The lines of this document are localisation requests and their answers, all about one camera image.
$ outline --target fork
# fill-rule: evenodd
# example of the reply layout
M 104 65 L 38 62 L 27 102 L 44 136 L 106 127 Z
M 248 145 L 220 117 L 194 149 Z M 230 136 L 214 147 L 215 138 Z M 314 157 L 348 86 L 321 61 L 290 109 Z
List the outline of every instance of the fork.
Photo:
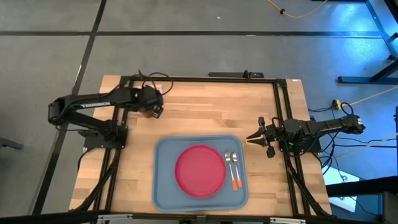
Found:
M 232 177 L 232 188 L 234 190 L 238 190 L 238 187 L 236 186 L 234 174 L 232 173 L 232 167 L 231 167 L 231 154 L 229 152 L 225 153 L 225 161 L 229 164 L 229 170 L 231 171 L 231 177 Z
M 238 155 L 236 154 L 236 152 L 232 152 L 232 161 L 234 161 L 235 163 L 236 177 L 238 178 L 238 186 L 242 188 L 242 182 L 238 172 L 238 165 L 236 165 L 236 163 L 238 162 Z

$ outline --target cable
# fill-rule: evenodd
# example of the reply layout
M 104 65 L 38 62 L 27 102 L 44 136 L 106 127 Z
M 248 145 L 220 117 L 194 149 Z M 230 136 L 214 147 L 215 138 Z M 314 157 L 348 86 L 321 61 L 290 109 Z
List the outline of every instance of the cable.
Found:
M 352 150 L 352 151 L 350 151 L 350 152 L 346 152 L 346 153 L 344 153 L 344 154 L 341 154 L 341 155 L 339 155 L 339 156 L 336 156 L 336 158 L 339 158 L 339 157 L 342 157 L 342 156 L 346 156 L 346 155 L 351 154 L 351 153 L 353 153 L 353 152 L 362 151 L 362 150 L 364 150 L 364 149 L 366 149 L 366 148 L 369 148 L 369 147 L 372 147 L 372 146 L 377 146 L 378 144 L 381 144 L 381 143 L 383 143 L 383 142 L 385 142 L 385 141 L 388 141 L 389 139 L 392 139 L 392 138 L 395 137 L 395 136 L 398 136 L 398 133 L 395 133 L 395 134 L 393 134 L 392 136 L 389 136 L 388 138 L 383 139 L 382 141 L 378 141 L 378 142 L 376 142 L 376 143 L 374 143 L 374 144 L 370 144 L 370 145 L 368 145 L 368 146 L 365 146 L 365 147 L 362 147 L 362 148 L 359 148 L 359 149 L 355 149 L 355 150 Z
M 333 156 L 334 153 L 335 153 L 335 145 L 333 144 L 333 145 L 331 145 L 331 151 L 330 151 L 330 153 L 328 153 L 328 154 L 329 154 L 328 159 L 326 160 L 326 162 L 324 162 L 324 163 L 322 164 L 322 168 L 324 168 L 324 167 L 327 166 L 327 164 L 329 163 L 329 161 L 331 161 L 331 157 Z
M 341 180 L 343 181 L 343 183 L 345 183 L 345 180 L 344 180 L 344 178 L 343 178 L 343 175 L 342 175 L 341 172 L 340 172 L 340 168 L 339 168 L 339 166 L 338 166 L 337 159 L 336 159 L 335 156 L 332 156 L 332 157 L 335 158 L 336 166 L 337 166 L 337 171 L 338 171 L 338 175 L 340 175 Z M 362 206 L 357 200 L 355 200 L 353 197 L 350 196 L 350 198 L 353 199 L 353 200 L 361 207 L 361 209 L 362 209 L 362 211 L 363 211 L 364 213 L 367 213 L 367 214 L 370 214 L 370 215 L 374 215 L 375 217 L 379 218 L 378 215 L 373 214 L 373 213 L 371 213 L 371 212 L 367 212 L 367 211 L 363 208 L 363 206 Z
M 335 137 L 337 136 L 337 134 L 338 133 L 336 133 L 333 137 L 331 136 L 331 134 L 329 134 L 329 136 L 331 137 L 331 141 L 324 149 L 322 149 L 322 152 L 325 152 L 325 150 L 330 146 L 331 143 L 333 143 L 333 144 L 335 143 Z
M 153 75 L 163 75 L 163 76 L 165 76 L 167 78 L 170 78 L 169 75 L 161 73 L 161 72 L 153 72 L 153 73 L 149 74 L 148 77 L 151 77 Z M 173 88 L 174 81 L 172 79 L 170 79 L 170 81 L 172 82 L 172 85 L 170 86 L 170 88 L 166 92 L 162 93 L 162 96 L 166 95 Z
M 313 109 L 308 109 L 308 110 L 311 111 L 311 112 L 324 112 L 324 111 L 328 111 L 328 110 L 330 110 L 330 109 L 331 109 L 331 106 L 328 107 L 328 108 L 319 108 L 319 109 L 315 109 L 315 110 L 313 110 Z
M 330 160 L 330 164 L 328 165 L 328 168 L 326 168 L 326 170 L 322 173 L 322 175 L 325 175 L 328 172 L 332 163 L 333 163 L 333 159 Z
M 276 127 L 275 122 L 274 122 L 274 119 L 277 119 L 277 120 L 279 121 L 279 126 L 282 126 L 282 125 L 283 125 L 284 121 L 282 121 L 280 118 L 277 118 L 277 117 L 271 118 L 271 123 L 272 123 L 272 125 L 274 125 L 274 126 Z
M 335 117 L 335 112 L 333 112 L 333 109 L 331 109 L 331 113 L 332 113 L 332 115 L 333 115 L 333 119 L 336 119 L 336 117 Z
M 349 108 L 351 109 L 351 114 L 347 113 L 347 111 L 344 110 L 343 105 L 349 106 Z M 345 114 L 347 114 L 347 115 L 354 115 L 354 109 L 353 109 L 353 107 L 352 107 L 349 103 L 346 103 L 346 102 L 340 103 L 340 108 L 341 108 L 341 110 L 342 110 Z
M 335 146 L 339 146 L 339 147 L 364 147 L 367 145 L 335 145 Z M 397 149 L 397 146 L 369 146 L 369 147 L 384 147 L 384 148 L 395 148 Z
M 77 162 L 77 172 L 79 172 L 80 170 L 80 163 L 81 163 L 81 158 L 83 158 L 83 156 L 85 156 L 85 154 L 91 152 L 91 150 L 93 149 L 87 149 L 85 152 L 83 152 L 83 154 L 79 157 L 79 160 Z
M 370 142 L 373 142 L 373 141 L 382 141 L 382 140 L 375 139 L 375 140 L 370 140 L 370 141 L 368 141 L 368 142 L 364 142 L 364 141 L 360 141 L 360 140 L 353 139 L 353 138 L 341 138 L 341 137 L 336 137 L 336 138 L 338 138 L 338 139 L 354 140 L 354 141 L 357 141 L 357 142 L 360 142 L 360 143 L 363 143 L 363 144 L 369 144 Z
M 316 7 L 315 9 L 313 9 L 312 11 L 310 11 L 307 14 L 304 14 L 302 16 L 292 16 L 290 14 L 288 14 L 287 12 L 285 12 L 285 9 L 281 9 L 280 7 L 278 7 L 275 3 L 273 3 L 271 0 L 267 0 L 268 3 L 272 4 L 273 6 L 275 6 L 275 8 L 277 8 L 279 10 L 279 12 L 282 14 L 285 14 L 286 16 L 289 16 L 293 19 L 300 19 L 303 18 L 305 16 L 309 16 L 310 14 L 312 14 L 313 12 L 315 12 L 317 9 L 321 8 L 321 6 L 323 6 L 326 2 L 328 2 L 328 0 L 325 0 L 323 3 L 321 3 L 318 7 Z
M 360 103 L 360 102 L 362 102 L 362 101 L 368 100 L 368 99 L 373 98 L 373 97 L 375 97 L 375 96 L 378 96 L 378 95 L 381 95 L 381 94 L 384 94 L 384 93 L 388 93 L 388 92 L 390 92 L 390 91 L 392 91 L 392 90 L 395 90 L 396 88 L 398 88 L 398 86 L 392 87 L 392 88 L 390 88 L 390 89 L 388 89 L 388 90 L 386 90 L 386 91 L 382 91 L 382 92 L 380 92 L 380 93 L 376 93 L 375 95 L 371 95 L 371 96 L 369 96 L 369 97 L 366 97 L 365 99 L 358 100 L 358 101 L 355 101 L 354 103 L 350 103 L 350 104 L 351 104 L 351 105 L 355 105 L 355 104 L 357 104 L 357 103 Z
M 165 76 L 165 77 L 167 77 L 167 78 L 170 78 L 168 74 L 161 73 L 161 72 L 152 72 L 152 73 L 149 74 L 148 76 L 143 75 L 143 74 L 141 73 L 140 70 L 138 70 L 138 73 L 139 73 L 139 75 L 140 75 L 140 76 L 142 77 L 142 79 L 143 79 L 141 88 L 144 87 L 144 84 L 145 84 L 146 81 L 151 81 L 152 84 L 154 85 L 155 90 L 156 90 L 155 82 L 153 81 L 153 79 L 150 78 L 150 77 L 153 76 L 153 75 L 163 75 L 163 76 Z M 174 86 L 174 81 L 173 81 L 172 79 L 170 79 L 170 81 L 171 81 L 171 83 L 172 83 L 171 86 L 170 86 L 170 88 L 169 88 L 167 91 L 165 91 L 164 93 L 162 93 L 162 96 L 166 95 L 166 94 L 173 88 L 173 86 Z

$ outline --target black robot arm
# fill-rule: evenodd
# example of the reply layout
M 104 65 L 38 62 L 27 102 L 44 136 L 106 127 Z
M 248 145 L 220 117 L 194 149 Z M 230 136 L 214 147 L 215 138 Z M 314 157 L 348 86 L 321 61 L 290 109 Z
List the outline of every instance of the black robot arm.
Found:
M 56 126 L 65 123 L 87 128 L 79 131 L 86 138 L 87 148 L 123 148 L 126 142 L 127 126 L 118 126 L 117 121 L 102 121 L 77 110 L 117 106 L 128 111 L 140 111 L 146 117 L 158 118 L 163 112 L 163 97 L 159 90 L 151 86 L 140 88 L 118 86 L 109 93 L 89 95 L 68 95 L 49 104 L 48 121 Z
M 247 139 L 249 139 L 248 142 L 259 144 L 263 147 L 267 146 L 267 156 L 269 158 L 275 155 L 275 150 L 270 145 L 272 141 L 285 141 L 289 144 L 289 152 L 317 152 L 314 151 L 316 149 L 311 150 L 309 147 L 317 138 L 324 134 L 338 132 L 361 134 L 365 129 L 361 118 L 353 114 L 319 122 L 287 119 L 281 123 L 280 127 L 277 127 L 274 123 L 266 126 L 263 117 L 259 117 L 258 122 L 259 129 L 248 136 Z

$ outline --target gray floor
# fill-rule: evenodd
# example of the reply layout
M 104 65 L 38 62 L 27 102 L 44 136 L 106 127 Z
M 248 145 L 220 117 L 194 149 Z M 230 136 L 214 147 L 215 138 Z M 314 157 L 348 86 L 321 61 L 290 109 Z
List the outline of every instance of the gray floor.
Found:
M 319 4 L 275 2 L 296 15 Z M 384 1 L 371 2 L 387 32 L 398 30 Z M 99 5 L 99 0 L 0 0 L 0 30 L 91 30 Z M 312 16 L 291 19 L 265 0 L 109 0 L 99 29 L 377 31 L 363 3 L 329 2 Z M 0 217 L 30 211 L 55 136 L 46 120 L 47 105 L 70 93 L 87 41 L 87 37 L 0 37 L 0 136 L 25 145 L 21 151 L 0 151 Z M 388 65 L 388 55 L 382 39 L 369 38 L 97 37 L 80 93 L 97 92 L 103 75 L 131 75 L 138 69 L 173 76 L 250 70 L 270 78 L 302 79 L 308 106 L 321 108 L 332 99 L 354 102 L 391 88 L 336 83 L 340 75 L 374 75 Z M 365 133 L 355 137 L 382 139 L 395 133 L 397 96 L 398 90 L 354 106 L 366 125 Z M 331 118 L 330 112 L 314 116 Z M 322 144 L 328 141 L 324 137 Z M 45 213 L 67 211 L 82 143 L 76 133 L 67 134 Z M 335 153 L 349 150 L 336 148 Z M 397 155 L 392 149 L 366 149 L 342 157 L 339 166 L 364 179 L 396 175 Z M 368 207 L 374 210 L 373 204 Z

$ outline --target wooden tabletop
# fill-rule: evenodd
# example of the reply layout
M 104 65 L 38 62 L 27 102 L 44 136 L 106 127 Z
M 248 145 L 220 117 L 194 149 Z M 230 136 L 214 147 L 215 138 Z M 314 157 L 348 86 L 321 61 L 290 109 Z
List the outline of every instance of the wooden tabletop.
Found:
M 120 76 L 104 76 L 100 92 L 112 90 Z M 158 89 L 169 88 L 168 82 L 157 82 Z M 300 80 L 287 80 L 293 117 L 308 120 L 307 103 Z M 282 102 L 284 118 L 286 111 Z M 111 119 L 113 107 L 97 108 L 94 117 Z M 139 113 L 129 113 L 129 133 L 122 150 L 112 201 L 112 212 L 161 213 L 152 204 L 152 171 L 154 146 L 165 136 L 233 134 L 243 145 L 248 179 L 249 200 L 237 210 L 181 212 L 209 215 L 278 215 L 291 216 L 286 169 L 278 144 L 276 155 L 268 159 L 266 148 L 246 143 L 245 138 L 257 131 L 259 116 L 266 124 L 277 116 L 271 84 L 175 82 L 164 96 L 164 112 L 159 119 L 148 119 Z M 104 149 L 89 152 L 81 161 L 70 208 L 79 206 L 98 182 Z M 322 170 L 311 154 L 302 157 L 305 183 L 315 200 L 331 212 Z M 101 208 L 104 207 L 107 186 Z M 300 191 L 296 186 L 299 211 L 303 212 Z

